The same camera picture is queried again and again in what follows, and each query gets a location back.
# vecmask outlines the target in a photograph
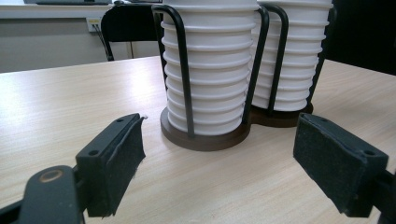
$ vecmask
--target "white ribbed cylinder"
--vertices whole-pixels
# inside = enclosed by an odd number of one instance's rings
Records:
[[[248,63],[256,25],[256,0],[163,0],[180,14],[186,31],[192,113],[195,133],[221,135],[235,130],[242,121],[248,89]],[[167,61],[168,120],[187,131],[181,82],[177,33],[164,15],[163,44]]]
[[[268,3],[283,8],[288,14],[289,31],[274,110],[297,111],[306,107],[306,98],[312,85],[312,77],[318,63],[318,53],[322,51],[321,41],[326,38],[324,29],[328,25],[331,0],[278,1]],[[255,53],[259,37],[259,15],[257,26],[252,30],[253,42],[251,53]],[[262,64],[252,104],[267,108],[276,63],[281,22],[275,13],[270,13],[270,27],[265,43]]]

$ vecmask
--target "office chair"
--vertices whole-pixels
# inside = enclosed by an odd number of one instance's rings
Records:
[[[102,18],[101,28],[107,60],[114,61],[109,42],[157,41],[152,4],[114,6]]]

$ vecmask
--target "wall outlet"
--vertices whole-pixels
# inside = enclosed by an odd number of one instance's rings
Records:
[[[101,31],[100,27],[100,22],[102,21],[102,18],[95,17],[95,18],[86,18],[87,19],[87,25],[88,25],[88,31],[89,32],[96,32],[96,29],[94,26],[98,26],[98,30]]]

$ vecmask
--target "dark brown base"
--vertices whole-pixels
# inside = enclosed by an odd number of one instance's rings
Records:
[[[161,113],[161,129],[169,141],[180,147],[196,151],[216,151],[236,146],[244,141],[250,132],[250,124],[241,124],[234,131],[222,135],[196,134],[194,137],[188,137],[187,133],[174,128],[169,123],[168,109],[165,108]]]
[[[304,109],[292,112],[274,111],[272,116],[267,115],[267,110],[252,106],[250,108],[250,123],[275,128],[291,128],[297,126],[300,113],[312,114],[314,107],[307,105]]]

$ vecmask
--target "bolt hole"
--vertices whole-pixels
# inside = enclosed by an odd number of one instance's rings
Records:
[[[99,151],[98,150],[93,150],[93,151],[90,151],[90,153],[88,153],[90,156],[95,156],[95,155],[97,155],[99,153]]]
[[[51,171],[48,171],[48,172],[44,173],[43,175],[41,175],[39,180],[41,183],[48,183],[48,182],[58,179],[63,174],[64,174],[64,172],[62,170],[51,170]]]
[[[374,152],[369,151],[369,150],[365,150],[365,151],[364,151],[364,154],[366,154],[366,155],[368,155],[368,156],[374,156],[374,155],[375,155]]]

